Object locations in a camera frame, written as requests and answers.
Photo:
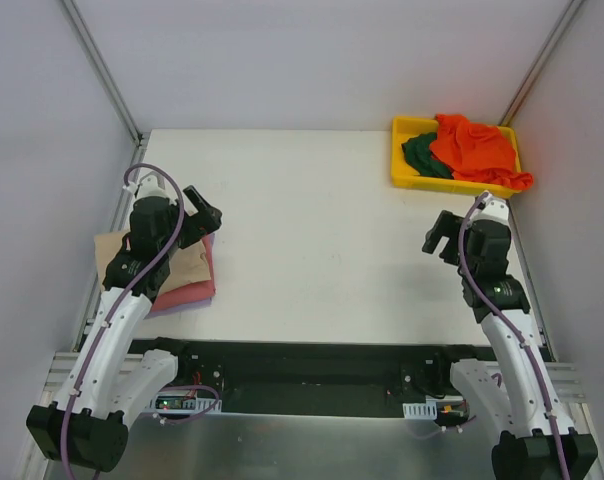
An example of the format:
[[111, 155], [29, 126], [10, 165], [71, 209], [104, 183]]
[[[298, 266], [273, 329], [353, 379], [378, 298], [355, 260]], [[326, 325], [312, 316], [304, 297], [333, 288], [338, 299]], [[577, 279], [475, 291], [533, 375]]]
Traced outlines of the orange t shirt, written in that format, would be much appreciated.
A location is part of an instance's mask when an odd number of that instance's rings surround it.
[[460, 114], [437, 114], [432, 156], [446, 165], [453, 179], [524, 191], [534, 177], [519, 171], [516, 150], [496, 126], [473, 123]]

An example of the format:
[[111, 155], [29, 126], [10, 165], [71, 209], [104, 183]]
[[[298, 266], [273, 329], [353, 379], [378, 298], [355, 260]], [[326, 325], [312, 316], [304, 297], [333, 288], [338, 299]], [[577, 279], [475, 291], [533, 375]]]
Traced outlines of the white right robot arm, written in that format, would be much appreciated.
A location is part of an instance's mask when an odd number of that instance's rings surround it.
[[485, 191], [465, 216], [442, 211], [425, 236], [425, 253], [445, 245], [440, 257], [456, 267], [463, 298], [499, 368], [493, 378], [479, 360], [447, 360], [432, 369], [432, 382], [439, 392], [459, 392], [469, 401], [492, 442], [496, 478], [584, 479], [598, 447], [562, 405], [524, 287], [508, 272], [509, 216], [506, 201]]

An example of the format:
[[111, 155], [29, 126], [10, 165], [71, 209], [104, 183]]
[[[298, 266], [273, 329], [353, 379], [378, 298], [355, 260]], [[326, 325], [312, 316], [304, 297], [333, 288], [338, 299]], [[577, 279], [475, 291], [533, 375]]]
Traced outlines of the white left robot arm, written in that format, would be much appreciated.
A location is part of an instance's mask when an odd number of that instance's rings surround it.
[[180, 355], [146, 352], [126, 376], [121, 367], [134, 333], [170, 274], [170, 261], [216, 232], [221, 211], [189, 185], [170, 197], [155, 178], [126, 180], [134, 202], [129, 230], [108, 263], [98, 311], [77, 360], [47, 406], [31, 408], [26, 426], [45, 458], [71, 475], [74, 467], [110, 472], [121, 460], [132, 425], [165, 387], [193, 377]]

